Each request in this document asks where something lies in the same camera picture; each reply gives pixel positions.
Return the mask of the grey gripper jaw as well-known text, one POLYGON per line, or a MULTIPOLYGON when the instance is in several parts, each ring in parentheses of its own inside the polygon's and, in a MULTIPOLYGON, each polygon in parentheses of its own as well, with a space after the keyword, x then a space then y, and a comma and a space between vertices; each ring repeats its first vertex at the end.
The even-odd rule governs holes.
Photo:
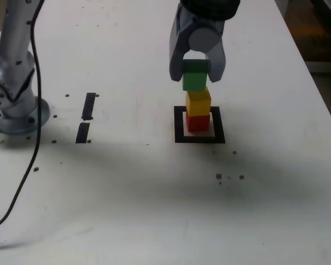
POLYGON ((169 41, 169 74, 173 81, 179 82, 183 76, 183 58, 190 50, 189 36, 193 31, 193 26, 179 31, 176 26, 172 27, 169 41))
POLYGON ((222 36, 213 29, 198 28, 191 33, 188 43, 191 50, 202 52, 209 61, 210 81, 220 81, 226 66, 222 36))

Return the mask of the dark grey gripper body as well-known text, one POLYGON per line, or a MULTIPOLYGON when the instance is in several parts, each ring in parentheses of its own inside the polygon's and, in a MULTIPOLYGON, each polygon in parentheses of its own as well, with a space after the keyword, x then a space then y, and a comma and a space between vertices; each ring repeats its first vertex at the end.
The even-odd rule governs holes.
POLYGON ((209 25, 220 34, 224 31, 224 21, 207 19, 188 11, 185 7, 178 7, 172 26, 172 36, 178 35, 182 30, 192 24, 209 25))

